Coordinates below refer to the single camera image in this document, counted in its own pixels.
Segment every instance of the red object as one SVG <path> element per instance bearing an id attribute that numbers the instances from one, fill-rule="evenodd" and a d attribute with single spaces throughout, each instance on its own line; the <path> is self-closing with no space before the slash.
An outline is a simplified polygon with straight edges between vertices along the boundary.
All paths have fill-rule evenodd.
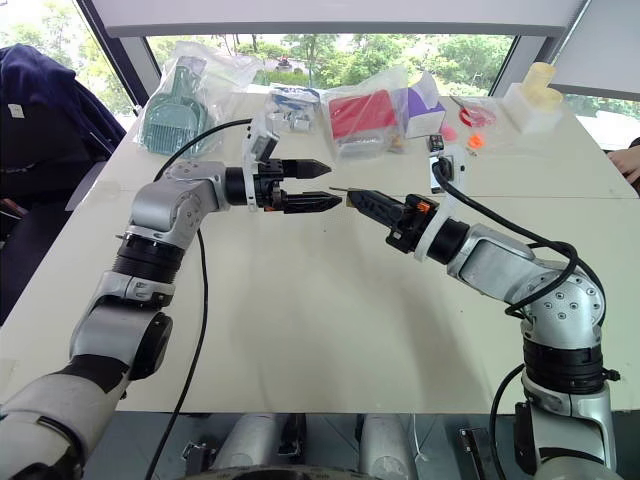
<path id="1" fill-rule="evenodd" d="M 487 125 L 493 125 L 496 121 L 495 114 L 482 107 L 462 108 L 458 117 L 468 127 L 486 127 Z"/>
<path id="2" fill-rule="evenodd" d="M 329 118 L 334 139 L 364 130 L 398 125 L 391 97 L 386 90 L 362 97 L 331 100 Z"/>
<path id="3" fill-rule="evenodd" d="M 456 132 L 455 128 L 445 122 L 442 122 L 440 134 L 447 142 L 453 142 L 458 138 L 458 132 Z"/>

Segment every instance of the plastic bag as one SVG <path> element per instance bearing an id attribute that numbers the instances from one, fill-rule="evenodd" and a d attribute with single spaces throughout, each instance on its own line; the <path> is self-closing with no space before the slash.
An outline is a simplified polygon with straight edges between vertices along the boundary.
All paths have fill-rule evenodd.
<path id="1" fill-rule="evenodd" d="M 231 120 L 238 96 L 260 68 L 253 57 L 231 57 L 194 42 L 176 42 L 163 66 L 160 86 L 149 99 L 135 139 L 147 150 L 172 155 L 205 130 Z M 186 157 L 212 151 L 220 133 L 187 150 Z"/>
<path id="2" fill-rule="evenodd" d="M 308 87 L 271 84 L 265 104 L 267 117 L 277 133 L 315 131 L 320 94 Z"/>
<path id="3" fill-rule="evenodd" d="M 460 107 L 459 118 L 471 128 L 491 127 L 496 124 L 498 105 L 493 97 L 451 97 Z"/>
<path id="4" fill-rule="evenodd" d="M 407 71 L 393 67 L 358 85 L 322 95 L 322 108 L 338 159 L 371 157 L 404 147 Z"/>

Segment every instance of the white plastic container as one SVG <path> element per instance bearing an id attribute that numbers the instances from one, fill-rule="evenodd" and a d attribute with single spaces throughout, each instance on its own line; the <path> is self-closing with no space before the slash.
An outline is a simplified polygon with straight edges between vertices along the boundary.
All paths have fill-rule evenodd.
<path id="1" fill-rule="evenodd" d="M 562 118 L 562 95 L 550 88 L 545 90 L 549 91 L 544 92 L 546 97 L 535 104 L 525 96 L 521 83 L 512 83 L 507 90 L 502 108 L 521 133 L 549 132 Z"/>

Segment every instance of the green foliage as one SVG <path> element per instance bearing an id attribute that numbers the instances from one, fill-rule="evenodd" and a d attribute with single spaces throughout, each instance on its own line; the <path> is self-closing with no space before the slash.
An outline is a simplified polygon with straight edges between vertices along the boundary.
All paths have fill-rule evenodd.
<path id="1" fill-rule="evenodd" d="M 640 102 L 613 98 L 565 95 L 565 101 L 576 115 L 595 117 L 599 111 L 621 113 L 640 120 Z"/>
<path id="2" fill-rule="evenodd" d="M 403 51 L 414 45 L 416 38 L 416 35 L 356 34 L 351 52 L 334 51 L 318 67 L 314 85 L 319 88 L 356 85 L 402 63 Z"/>
<path id="3" fill-rule="evenodd" d="M 223 41 L 216 35 L 172 35 L 167 37 L 147 37 L 149 47 L 160 69 L 169 58 L 176 46 L 176 42 L 196 42 L 207 47 L 218 49 L 222 47 Z"/>
<path id="4" fill-rule="evenodd" d="M 447 95 L 458 95 L 461 97 L 483 97 L 487 94 L 484 90 L 475 85 L 467 85 L 466 83 L 444 82 L 437 75 L 433 77 L 438 85 L 439 92 L 445 92 Z"/>
<path id="5" fill-rule="evenodd" d="M 71 1 L 49 1 L 40 18 L 13 25 L 2 35 L 4 45 L 23 43 L 37 48 L 65 67 L 114 114 L 131 113 L 131 101 L 102 49 Z"/>
<path id="6" fill-rule="evenodd" d="M 285 85 L 306 86 L 309 78 L 304 73 L 276 72 L 273 70 L 259 70 L 253 81 L 258 85 L 269 85 L 271 83 L 283 83 Z"/>
<path id="7" fill-rule="evenodd" d="M 489 90 L 511 46 L 501 35 L 451 35 L 427 55 L 422 66 L 448 83 Z"/>
<path id="8" fill-rule="evenodd" d="M 236 52 L 242 55 L 253 55 L 261 59 L 267 58 L 280 58 L 282 56 L 290 55 L 289 49 L 284 45 L 278 45 L 277 43 L 266 43 L 263 41 L 257 41 L 257 50 L 254 50 L 253 43 L 240 43 L 236 47 Z"/>
<path id="9" fill-rule="evenodd" d="M 313 85 L 313 72 L 316 70 L 316 63 L 328 60 L 336 52 L 336 34 L 291 34 L 285 35 L 282 42 L 291 49 L 293 58 L 305 61 L 309 69 L 309 84 Z"/>

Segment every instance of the black cable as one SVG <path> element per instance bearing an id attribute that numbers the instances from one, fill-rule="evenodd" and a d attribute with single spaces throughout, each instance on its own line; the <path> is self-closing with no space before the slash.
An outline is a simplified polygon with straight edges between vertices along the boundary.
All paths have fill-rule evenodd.
<path id="1" fill-rule="evenodd" d="M 556 252 L 560 253 L 561 255 L 563 255 L 563 256 L 565 256 L 565 257 L 567 257 L 569 259 L 569 262 L 568 262 L 567 266 L 564 268 L 564 270 L 562 270 L 562 272 L 560 272 L 558 277 L 556 277 L 547 286 L 541 288 L 537 292 L 535 292 L 535 293 L 523 298 L 519 302 L 516 302 L 513 305 L 510 305 L 509 307 L 507 307 L 505 309 L 505 311 L 504 311 L 505 314 L 507 314 L 509 316 L 512 316 L 512 317 L 524 318 L 524 315 L 519 313 L 519 311 L 522 310 L 523 307 L 525 307 L 528 304 L 530 304 L 530 303 L 532 303 L 532 302 L 544 297 L 545 295 L 547 295 L 548 293 L 551 293 L 556 288 L 558 288 L 560 285 L 562 285 L 567 280 L 567 278 L 569 278 L 569 276 L 571 276 L 571 274 L 574 272 L 576 266 L 580 266 L 585 271 L 585 273 L 591 278 L 591 280 L 593 280 L 593 282 L 603 292 L 603 298 L 604 298 L 604 289 L 602 288 L 602 284 L 600 283 L 600 279 L 595 275 L 593 270 L 585 262 L 583 262 L 578 257 L 578 253 L 577 253 L 575 247 L 573 247 L 571 244 L 566 243 L 566 242 L 559 242 L 559 241 L 549 240 L 549 239 L 547 239 L 547 238 L 545 238 L 545 237 L 543 237 L 541 235 L 538 235 L 538 234 L 536 234 L 536 233 L 534 233 L 534 232 L 532 232 L 530 230 L 527 230 L 526 228 L 521 227 L 520 225 L 515 224 L 515 223 L 511 222 L 510 220 L 507 220 L 503 216 L 501 216 L 498 213 L 494 212 L 493 210 L 485 207 L 484 205 L 482 205 L 481 203 L 475 201 L 474 199 L 466 196 L 464 193 L 462 193 L 457 188 L 455 188 L 453 185 L 451 185 L 449 183 L 449 180 L 442 174 L 442 171 L 440 170 L 440 163 L 442 161 L 443 160 L 440 160 L 440 161 L 438 161 L 437 163 L 435 163 L 433 165 L 432 172 L 433 172 L 436 180 L 440 184 L 441 188 L 445 192 L 450 194 L 452 197 L 458 199 L 460 202 L 464 203 L 468 207 L 473 208 L 474 210 L 482 213 L 484 216 L 490 218 L 494 222 L 502 225 L 503 227 L 506 227 L 509 230 L 511 230 L 511 231 L 513 231 L 513 232 L 515 232 L 515 233 L 517 233 L 519 235 L 522 235 L 524 237 L 527 237 L 527 238 L 533 240 L 536 243 L 534 244 L 535 247 L 532 247 L 532 248 L 539 248 L 539 247 L 550 248 L 550 249 L 555 250 Z M 604 322 L 604 314 L 602 316 L 602 319 L 600 320 L 600 325 L 602 325 L 602 322 Z"/>
<path id="2" fill-rule="evenodd" d="M 207 278 L 207 260 L 205 256 L 204 250 L 204 240 L 202 239 L 202 232 L 198 229 L 198 243 L 200 244 L 200 261 L 202 263 L 202 287 L 204 289 L 202 295 L 202 324 L 200 325 L 200 336 L 198 338 L 198 343 L 196 345 L 196 351 L 193 354 L 193 359 L 191 360 L 191 366 L 189 367 L 189 373 L 187 374 L 187 378 L 184 381 L 184 386 L 182 387 L 182 393 L 180 393 L 180 398 L 178 399 L 178 403 L 176 403 L 175 408 L 173 409 L 173 413 L 171 414 L 171 418 L 169 419 L 169 423 L 162 434 L 162 438 L 156 447 L 156 451 L 153 455 L 153 459 L 147 468 L 147 473 L 145 475 L 145 480 L 151 480 L 153 477 L 153 472 L 156 469 L 156 465 L 158 464 L 158 460 L 160 459 L 160 455 L 162 454 L 162 450 L 164 449 L 164 445 L 167 443 L 167 439 L 171 434 L 171 430 L 173 429 L 174 423 L 178 418 L 178 414 L 180 413 L 180 409 L 182 408 L 182 404 L 184 403 L 184 399 L 187 396 L 187 392 L 189 391 L 189 386 L 191 385 L 191 380 L 193 379 L 193 374 L 196 371 L 196 366 L 198 364 L 198 358 L 200 357 L 200 351 L 202 350 L 202 344 L 204 342 L 204 336 L 207 331 L 207 317 L 209 315 L 209 280 Z"/>
<path id="3" fill-rule="evenodd" d="M 213 127 L 197 137 L 193 140 L 187 142 L 180 150 L 171 155 L 171 157 L 165 162 L 162 168 L 158 171 L 153 181 L 157 181 L 162 178 L 165 170 L 169 168 L 173 162 L 175 162 L 180 155 L 186 152 L 193 145 L 201 141 L 203 138 L 208 137 L 220 130 L 224 130 L 225 128 L 235 127 L 236 125 L 247 125 L 251 123 L 251 119 L 243 119 L 243 120 L 234 120 L 232 122 L 223 123 L 216 127 Z M 198 337 L 198 343 L 196 344 L 196 351 L 193 354 L 193 358 L 191 360 L 191 366 L 189 367 L 189 372 L 187 373 L 187 378 L 185 379 L 184 386 L 182 387 L 182 392 L 180 393 L 180 398 L 178 398 L 178 402 L 176 403 L 175 408 L 173 409 L 173 413 L 169 418 L 169 423 L 162 434 L 162 438 L 156 447 L 156 451 L 153 454 L 153 458 L 151 459 L 151 463 L 147 468 L 147 473 L 145 474 L 145 480 L 151 480 L 153 477 L 153 473 L 158 465 L 158 460 L 160 460 L 160 455 L 162 454 L 162 450 L 164 449 L 165 444 L 167 443 L 167 439 L 171 434 L 171 430 L 173 429 L 173 425 L 176 423 L 178 419 L 178 414 L 182 409 L 182 404 L 184 403 L 184 399 L 187 397 L 187 392 L 189 391 L 189 387 L 191 386 L 191 380 L 193 379 L 193 375 L 196 371 L 196 366 L 198 365 L 198 359 L 200 358 L 200 351 L 202 350 L 202 344 L 204 343 L 205 333 L 207 331 L 207 317 L 209 315 L 209 279 L 207 277 L 207 259 L 205 255 L 205 247 L 204 247 L 204 239 L 202 238 L 202 232 L 200 229 L 197 231 L 198 236 L 198 244 L 200 245 L 200 263 L 202 265 L 202 288 L 204 290 L 202 296 L 202 324 L 200 326 L 200 336 Z"/>
<path id="4" fill-rule="evenodd" d="M 197 137 L 195 137 L 192 140 L 189 140 L 187 143 L 185 143 L 182 146 L 182 148 L 180 150 L 178 150 L 176 153 L 171 155 L 171 157 L 169 157 L 169 160 L 167 160 L 165 162 L 165 164 L 162 166 L 162 168 L 160 170 L 158 170 L 158 173 L 156 174 L 156 176 L 153 179 L 153 181 L 157 182 L 158 180 L 160 180 L 162 178 L 162 175 L 164 174 L 164 172 L 167 170 L 167 168 L 169 168 L 173 164 L 173 162 L 175 162 L 184 152 L 189 150 L 196 143 L 198 143 L 201 140 L 207 138 L 209 135 L 213 135 L 214 133 L 219 132 L 220 130 L 224 130 L 225 128 L 235 127 L 237 125 L 248 125 L 250 123 L 251 123 L 251 119 L 250 118 L 245 118 L 245 119 L 242 119 L 242 120 L 234 120 L 232 122 L 227 122 L 227 123 L 222 123 L 220 125 L 216 125 L 215 127 L 210 128 L 209 130 L 207 130 L 205 132 L 202 132 Z"/>
<path id="5" fill-rule="evenodd" d="M 496 465 L 496 470 L 500 480 L 507 480 L 507 477 L 505 476 L 502 464 L 500 463 L 500 457 L 498 456 L 498 444 L 496 442 L 496 419 L 498 417 L 498 406 L 500 405 L 502 394 L 507 389 L 507 385 L 509 385 L 511 380 L 513 380 L 523 368 L 524 363 L 521 363 L 502 379 L 502 382 L 500 382 L 498 390 L 493 397 L 493 402 L 491 403 L 491 413 L 489 414 L 489 447 L 491 447 L 491 458 L 493 458 L 493 463 Z"/>

